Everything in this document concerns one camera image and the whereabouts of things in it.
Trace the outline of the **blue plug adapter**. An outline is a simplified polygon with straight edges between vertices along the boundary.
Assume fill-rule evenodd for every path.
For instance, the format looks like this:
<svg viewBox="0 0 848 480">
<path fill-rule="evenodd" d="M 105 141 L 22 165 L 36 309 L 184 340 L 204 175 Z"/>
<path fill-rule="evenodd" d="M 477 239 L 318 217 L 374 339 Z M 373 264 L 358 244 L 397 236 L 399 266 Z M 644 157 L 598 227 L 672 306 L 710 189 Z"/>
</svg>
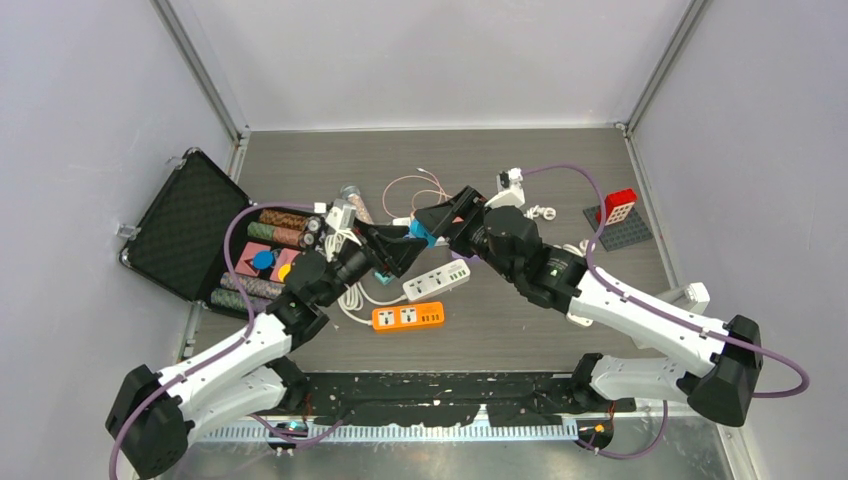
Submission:
<svg viewBox="0 0 848 480">
<path fill-rule="evenodd" d="M 423 239 L 427 242 L 428 248 L 436 246 L 437 237 L 433 236 L 418 219 L 412 219 L 409 225 L 409 235 L 417 239 Z"/>
</svg>

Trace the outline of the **pink charger with cable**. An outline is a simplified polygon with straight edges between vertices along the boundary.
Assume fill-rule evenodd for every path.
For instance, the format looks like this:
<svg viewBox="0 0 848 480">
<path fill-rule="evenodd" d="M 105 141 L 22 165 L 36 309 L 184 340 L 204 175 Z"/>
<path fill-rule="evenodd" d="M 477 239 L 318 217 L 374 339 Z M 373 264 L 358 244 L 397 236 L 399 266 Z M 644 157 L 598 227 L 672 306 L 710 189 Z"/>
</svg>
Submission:
<svg viewBox="0 0 848 480">
<path fill-rule="evenodd" d="M 421 199 L 432 205 L 448 198 L 449 194 L 440 179 L 433 172 L 417 167 L 415 173 L 389 181 L 382 190 L 380 202 L 383 212 L 395 220 L 411 216 Z"/>
</svg>

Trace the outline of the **white plug adapter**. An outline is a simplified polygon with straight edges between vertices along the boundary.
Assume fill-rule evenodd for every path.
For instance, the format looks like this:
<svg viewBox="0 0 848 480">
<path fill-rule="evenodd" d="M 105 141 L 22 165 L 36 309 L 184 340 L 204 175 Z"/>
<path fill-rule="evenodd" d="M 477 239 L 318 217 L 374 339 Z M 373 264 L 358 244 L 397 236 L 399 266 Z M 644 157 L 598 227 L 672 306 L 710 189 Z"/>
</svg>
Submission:
<svg viewBox="0 0 848 480">
<path fill-rule="evenodd" d="M 565 318 L 569 322 L 571 322 L 571 323 L 573 323 L 573 324 L 575 324 L 575 325 L 577 325 L 581 328 L 591 327 L 594 323 L 594 321 L 591 320 L 591 319 L 588 319 L 588 318 L 585 318 L 585 317 L 582 317 L 582 316 L 579 316 L 579 315 L 574 315 L 574 314 L 571 314 L 571 313 L 567 313 L 565 315 Z"/>
</svg>

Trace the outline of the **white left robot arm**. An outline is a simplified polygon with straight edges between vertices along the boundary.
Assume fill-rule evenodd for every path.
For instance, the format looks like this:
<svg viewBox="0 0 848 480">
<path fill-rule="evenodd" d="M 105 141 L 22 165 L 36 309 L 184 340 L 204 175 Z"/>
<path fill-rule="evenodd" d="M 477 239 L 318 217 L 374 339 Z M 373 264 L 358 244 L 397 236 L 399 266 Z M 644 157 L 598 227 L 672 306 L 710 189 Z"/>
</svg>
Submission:
<svg viewBox="0 0 848 480">
<path fill-rule="evenodd" d="M 286 357 L 327 324 L 324 308 L 373 270 L 404 274 L 426 249 L 404 226 L 357 224 L 339 251 L 297 255 L 282 292 L 227 339 L 159 371 L 129 371 L 107 415 L 108 476 L 125 458 L 142 479 L 174 466 L 191 443 L 234 419 L 276 407 L 298 412 L 305 385 L 285 376 Z"/>
</svg>

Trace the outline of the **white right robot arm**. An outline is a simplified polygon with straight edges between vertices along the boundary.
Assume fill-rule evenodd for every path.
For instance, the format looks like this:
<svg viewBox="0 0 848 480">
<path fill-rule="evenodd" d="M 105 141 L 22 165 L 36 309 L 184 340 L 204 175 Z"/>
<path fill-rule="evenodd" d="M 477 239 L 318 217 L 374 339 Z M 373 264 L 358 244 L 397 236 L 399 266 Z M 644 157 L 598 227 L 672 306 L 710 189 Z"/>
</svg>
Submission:
<svg viewBox="0 0 848 480">
<path fill-rule="evenodd" d="M 661 352 L 655 359 L 585 355 L 570 385 L 580 408 L 622 398 L 666 400 L 718 424 L 745 423 L 763 366 L 756 321 L 706 317 L 634 289 L 545 243 L 517 207 L 489 207 L 471 187 L 414 218 L 453 252 L 479 257 L 528 302 L 606 325 Z"/>
</svg>

